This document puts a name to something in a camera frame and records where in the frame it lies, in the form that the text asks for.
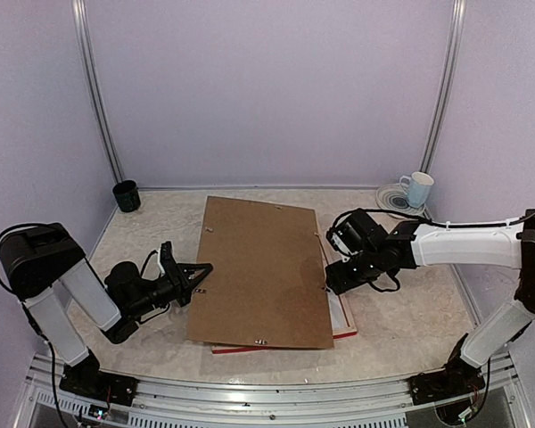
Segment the red wooden picture frame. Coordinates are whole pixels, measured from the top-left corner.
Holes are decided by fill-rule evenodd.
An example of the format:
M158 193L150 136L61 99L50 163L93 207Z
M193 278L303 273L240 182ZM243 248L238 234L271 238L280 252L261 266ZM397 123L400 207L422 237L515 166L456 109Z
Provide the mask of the red wooden picture frame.
M357 333L343 299L325 289L320 250L234 251L217 257L205 313L216 353L324 350Z

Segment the brown cardboard backing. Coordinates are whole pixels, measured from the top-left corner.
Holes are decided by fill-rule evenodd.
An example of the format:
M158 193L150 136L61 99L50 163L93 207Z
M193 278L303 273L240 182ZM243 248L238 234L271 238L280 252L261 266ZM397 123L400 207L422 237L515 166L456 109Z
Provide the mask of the brown cardboard backing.
M213 270L193 294L187 337L242 347L333 347L316 212L210 196L197 259Z

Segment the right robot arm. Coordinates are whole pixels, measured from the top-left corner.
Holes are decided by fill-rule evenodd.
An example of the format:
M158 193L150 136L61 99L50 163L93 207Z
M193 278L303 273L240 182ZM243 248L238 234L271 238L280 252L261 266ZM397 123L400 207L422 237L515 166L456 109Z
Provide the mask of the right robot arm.
M349 210L327 229L326 240L341 258L326 267L326 285L343 294L363 285L375 288L381 276L388 276L396 292L402 270L454 267L473 304L488 302L485 318L458 341L442 369L411 381L456 396L475 385L491 357L535 320L535 209L481 223L439 223L400 213L391 231L374 219L375 213ZM475 291L476 285L489 297Z

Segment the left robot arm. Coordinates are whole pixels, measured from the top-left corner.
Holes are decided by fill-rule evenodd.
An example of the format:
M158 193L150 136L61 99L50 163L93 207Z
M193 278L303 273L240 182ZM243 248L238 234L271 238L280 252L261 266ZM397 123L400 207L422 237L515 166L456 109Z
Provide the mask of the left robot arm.
M26 223L0 233L0 285L18 299L32 328L63 361L63 390L95 397L110 381L56 289L62 288L110 343L121 344L171 303L188 305L213 270L210 263L176 262L171 242L154 254L160 273L153 280L131 261L120 262L102 279L60 223Z

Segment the black cup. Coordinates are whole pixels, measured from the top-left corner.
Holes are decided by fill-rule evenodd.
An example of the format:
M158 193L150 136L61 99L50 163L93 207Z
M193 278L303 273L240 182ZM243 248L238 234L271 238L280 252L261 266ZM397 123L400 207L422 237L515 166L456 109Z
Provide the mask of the black cup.
M112 194L121 212L134 212L141 206L137 183L134 180L129 179L117 183L112 188Z

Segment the white patterned plate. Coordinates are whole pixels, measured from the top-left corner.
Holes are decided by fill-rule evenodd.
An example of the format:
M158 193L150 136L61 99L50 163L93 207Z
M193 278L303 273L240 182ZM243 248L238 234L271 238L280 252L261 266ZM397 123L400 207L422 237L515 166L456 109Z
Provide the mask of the white patterned plate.
M413 208L408 204L407 196L398 184L388 184L379 187L375 192L375 202L380 209L389 210L389 216L397 219L405 218L405 215L424 215L424 206Z

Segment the light blue mug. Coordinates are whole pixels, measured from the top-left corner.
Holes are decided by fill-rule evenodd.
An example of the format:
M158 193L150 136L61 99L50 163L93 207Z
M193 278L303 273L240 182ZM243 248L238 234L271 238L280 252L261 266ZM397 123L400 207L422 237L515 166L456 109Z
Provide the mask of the light blue mug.
M433 177L421 171L399 179L399 185L406 194L408 205L412 208L420 208L426 203L434 183Z

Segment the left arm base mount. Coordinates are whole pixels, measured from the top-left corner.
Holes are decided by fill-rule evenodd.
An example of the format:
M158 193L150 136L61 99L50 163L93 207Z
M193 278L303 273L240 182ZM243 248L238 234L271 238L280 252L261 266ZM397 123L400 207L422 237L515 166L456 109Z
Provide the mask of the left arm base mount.
M99 371L90 377L65 374L60 380L60 389L110 405L131 407L138 383L132 376Z

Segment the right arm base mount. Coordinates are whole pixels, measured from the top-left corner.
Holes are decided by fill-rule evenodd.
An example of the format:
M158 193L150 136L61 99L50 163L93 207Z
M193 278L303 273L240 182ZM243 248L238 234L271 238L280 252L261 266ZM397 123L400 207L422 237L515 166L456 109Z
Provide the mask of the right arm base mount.
M452 399L486 386L480 370L463 369L421 373L408 378L407 383L415 406Z

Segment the front aluminium rail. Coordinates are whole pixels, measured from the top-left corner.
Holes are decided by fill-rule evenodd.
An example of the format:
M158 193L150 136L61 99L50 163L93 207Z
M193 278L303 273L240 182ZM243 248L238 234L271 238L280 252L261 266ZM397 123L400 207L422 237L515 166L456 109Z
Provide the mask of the front aluminium rail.
M51 358L33 357L22 381L14 413L6 427L30 427L38 407L55 413ZM479 416L467 427L535 427L521 379L508 354L492 359L490 390ZM432 424L441 420L437 407L465 399L415 405L407 378L388 376L365 381L299 384L205 383L129 374L138 380L131 406L111 404L109 420L87 417L98 400L58 391L67 424L79 411L96 427L410 427L413 413L426 413Z

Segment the left aluminium post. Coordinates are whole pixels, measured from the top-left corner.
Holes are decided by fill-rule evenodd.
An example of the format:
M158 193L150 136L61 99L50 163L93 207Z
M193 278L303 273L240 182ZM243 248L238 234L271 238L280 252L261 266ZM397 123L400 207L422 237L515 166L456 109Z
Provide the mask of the left aluminium post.
M119 155L115 143L113 142L107 113L103 103L102 91L96 72L94 49L88 27L86 2L84 0L72 0L71 10L95 120L99 128L103 149L109 163L113 181L115 184L118 184L123 181L124 175L119 162Z

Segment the aluminium post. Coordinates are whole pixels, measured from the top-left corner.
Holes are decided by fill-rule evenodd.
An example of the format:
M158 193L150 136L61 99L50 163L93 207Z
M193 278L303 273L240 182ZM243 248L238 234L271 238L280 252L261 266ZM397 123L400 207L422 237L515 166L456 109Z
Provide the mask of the aluminium post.
M123 181L124 175L119 162L119 155L115 143L113 142L107 113L103 103L102 91L96 72L94 49L88 27L86 2L84 0L72 0L71 10L95 120L99 128L103 149L109 163L113 181L115 184L118 184Z
M452 14L449 27L449 37L442 67L440 85L436 103L434 105L431 125L429 127L424 153L420 163L420 171L426 174L432 172L434 157L440 142L440 134L449 106L453 81L456 73L461 39L465 24L466 0L455 0L452 3Z

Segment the right aluminium post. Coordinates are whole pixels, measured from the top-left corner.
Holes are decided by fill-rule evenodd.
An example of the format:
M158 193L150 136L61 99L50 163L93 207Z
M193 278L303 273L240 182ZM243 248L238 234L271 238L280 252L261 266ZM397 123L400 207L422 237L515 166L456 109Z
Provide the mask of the right aluminium post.
M466 0L455 0L452 3L452 14L449 27L449 37L442 67L440 85L436 103L434 105L431 125L429 127L424 153L420 163L420 171L426 174L432 172L434 157L440 142L440 134L449 106L453 81L456 73L461 39L465 24Z

